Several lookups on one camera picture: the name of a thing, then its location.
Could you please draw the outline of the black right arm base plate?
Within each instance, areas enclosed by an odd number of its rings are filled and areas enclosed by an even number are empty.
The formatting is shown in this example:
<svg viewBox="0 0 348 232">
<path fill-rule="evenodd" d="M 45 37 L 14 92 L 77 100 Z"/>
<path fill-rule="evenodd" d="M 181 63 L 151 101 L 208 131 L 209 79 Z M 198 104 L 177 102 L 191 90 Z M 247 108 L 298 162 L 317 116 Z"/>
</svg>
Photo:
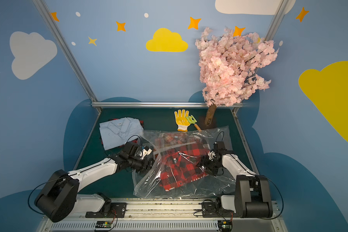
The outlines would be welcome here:
<svg viewBox="0 0 348 232">
<path fill-rule="evenodd" d="M 205 201 L 201 203 L 202 216 L 204 218 L 224 217 L 233 218 L 236 217 L 236 213 L 232 210 L 224 209 L 221 205 L 215 202 Z"/>
</svg>

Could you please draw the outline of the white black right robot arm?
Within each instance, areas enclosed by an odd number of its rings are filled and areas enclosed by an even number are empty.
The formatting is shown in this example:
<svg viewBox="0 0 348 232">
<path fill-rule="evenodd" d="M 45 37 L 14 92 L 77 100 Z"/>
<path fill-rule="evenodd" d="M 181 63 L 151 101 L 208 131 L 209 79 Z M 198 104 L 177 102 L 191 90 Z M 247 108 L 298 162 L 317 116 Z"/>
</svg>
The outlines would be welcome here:
<svg viewBox="0 0 348 232">
<path fill-rule="evenodd" d="M 198 163 L 206 174 L 215 176 L 219 169 L 226 169 L 235 179 L 235 192 L 220 197 L 220 207 L 237 218 L 273 218 L 273 204 L 269 179 L 257 175 L 244 165 L 223 142 L 215 142 L 214 148 Z"/>
</svg>

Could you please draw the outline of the clear plastic vacuum bag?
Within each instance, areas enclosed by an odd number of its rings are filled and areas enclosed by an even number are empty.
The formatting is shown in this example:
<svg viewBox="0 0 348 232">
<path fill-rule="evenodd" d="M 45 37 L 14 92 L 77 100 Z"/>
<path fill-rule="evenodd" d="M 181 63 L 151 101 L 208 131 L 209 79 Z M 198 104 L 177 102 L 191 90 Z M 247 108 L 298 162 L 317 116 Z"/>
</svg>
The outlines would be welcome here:
<svg viewBox="0 0 348 232">
<path fill-rule="evenodd" d="M 208 175 L 200 180 L 188 183 L 182 187 L 165 191 L 160 185 L 160 172 L 163 168 L 162 153 L 169 148 L 157 148 L 155 139 L 160 133 L 173 131 L 152 131 L 143 132 L 143 146 L 150 147 L 156 155 L 153 167 L 144 173 L 134 171 L 132 179 L 134 183 L 133 194 L 138 198 L 157 198 L 157 199 L 185 199 L 185 198 L 207 198 L 231 193 L 235 188 L 235 179 L 226 169 L 219 169 L 217 176 Z M 230 130 L 228 126 L 207 129 L 202 131 L 189 131 L 186 133 L 194 134 L 203 139 L 210 146 L 210 151 L 214 148 L 215 142 L 224 142 L 227 150 L 232 149 Z"/>
</svg>

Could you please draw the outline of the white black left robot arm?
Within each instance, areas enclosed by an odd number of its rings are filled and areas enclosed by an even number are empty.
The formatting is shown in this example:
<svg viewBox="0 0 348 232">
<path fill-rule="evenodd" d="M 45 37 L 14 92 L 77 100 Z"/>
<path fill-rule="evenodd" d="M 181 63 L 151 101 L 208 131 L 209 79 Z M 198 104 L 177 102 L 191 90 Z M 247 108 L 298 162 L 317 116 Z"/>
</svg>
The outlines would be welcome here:
<svg viewBox="0 0 348 232">
<path fill-rule="evenodd" d="M 110 198 L 102 193 L 85 195 L 80 191 L 125 169 L 145 172 L 151 169 L 155 159 L 150 147 L 130 141 L 117 155 L 109 155 L 100 162 L 70 172 L 58 170 L 42 184 L 43 189 L 34 200 L 34 211 L 47 216 L 52 222 L 60 222 L 77 213 L 85 213 L 91 218 L 116 218 Z"/>
</svg>

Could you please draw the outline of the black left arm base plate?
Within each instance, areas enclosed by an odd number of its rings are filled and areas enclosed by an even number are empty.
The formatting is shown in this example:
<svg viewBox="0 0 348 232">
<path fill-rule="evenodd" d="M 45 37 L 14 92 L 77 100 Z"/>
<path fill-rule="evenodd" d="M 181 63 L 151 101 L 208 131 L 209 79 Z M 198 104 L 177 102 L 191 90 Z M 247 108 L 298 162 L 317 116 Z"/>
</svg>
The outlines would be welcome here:
<svg viewBox="0 0 348 232">
<path fill-rule="evenodd" d="M 127 203 L 105 203 L 98 212 L 87 212 L 86 218 L 124 218 Z"/>
</svg>

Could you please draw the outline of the red tan plaid shirt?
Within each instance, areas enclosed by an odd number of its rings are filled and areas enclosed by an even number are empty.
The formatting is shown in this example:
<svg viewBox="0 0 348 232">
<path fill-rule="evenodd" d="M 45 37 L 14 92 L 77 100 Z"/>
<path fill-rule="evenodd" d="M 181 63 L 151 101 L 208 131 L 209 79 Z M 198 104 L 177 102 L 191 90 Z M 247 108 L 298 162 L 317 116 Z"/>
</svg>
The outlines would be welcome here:
<svg viewBox="0 0 348 232">
<path fill-rule="evenodd" d="M 155 139 L 157 148 L 178 148 L 182 145 L 203 144 L 199 136 L 186 132 L 163 132 Z"/>
</svg>

